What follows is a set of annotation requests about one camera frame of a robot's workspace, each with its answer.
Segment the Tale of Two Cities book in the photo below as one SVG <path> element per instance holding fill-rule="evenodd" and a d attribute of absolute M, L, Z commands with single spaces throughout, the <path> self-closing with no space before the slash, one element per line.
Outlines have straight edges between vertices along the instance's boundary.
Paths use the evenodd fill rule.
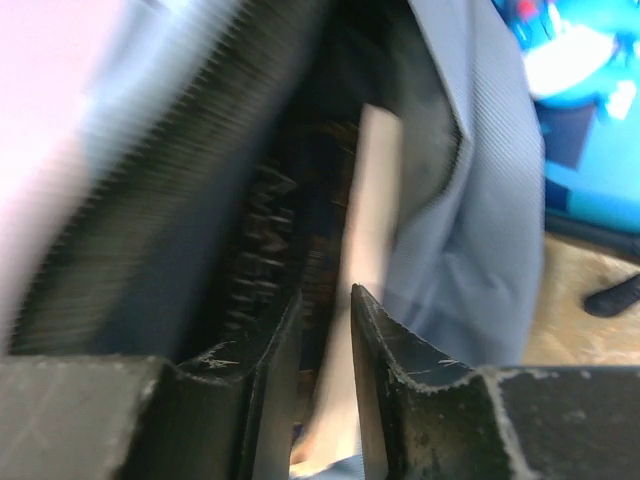
<path fill-rule="evenodd" d="M 310 423 L 293 448 L 290 473 L 308 478 L 353 456 L 360 439 L 351 335 L 351 288 L 383 291 L 400 188 L 401 120 L 367 105 L 342 241 L 337 306 Z"/>

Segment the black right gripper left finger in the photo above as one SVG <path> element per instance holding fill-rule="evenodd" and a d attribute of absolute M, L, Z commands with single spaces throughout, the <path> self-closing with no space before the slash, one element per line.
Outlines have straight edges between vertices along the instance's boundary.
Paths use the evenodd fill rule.
<path fill-rule="evenodd" d="M 18 356 L 1 363 L 5 479 L 284 479 L 301 297 L 203 356 Z"/>

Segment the blue student backpack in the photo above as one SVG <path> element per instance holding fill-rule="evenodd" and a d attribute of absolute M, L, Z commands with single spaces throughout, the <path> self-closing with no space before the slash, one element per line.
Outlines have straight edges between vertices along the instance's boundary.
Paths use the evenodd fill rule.
<path fill-rule="evenodd" d="M 401 120 L 388 316 L 517 362 L 543 263 L 541 137 L 489 1 L 135 1 L 73 150 L 8 217 L 3 359 L 195 360 L 301 297 L 293 448 L 337 306 L 365 106 Z"/>

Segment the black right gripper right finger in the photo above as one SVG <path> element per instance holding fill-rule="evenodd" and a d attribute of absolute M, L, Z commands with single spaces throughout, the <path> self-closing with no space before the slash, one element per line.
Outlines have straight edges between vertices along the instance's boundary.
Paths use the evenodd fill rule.
<path fill-rule="evenodd" d="M 369 479 L 635 479 L 639 370 L 471 368 L 351 296 Z"/>

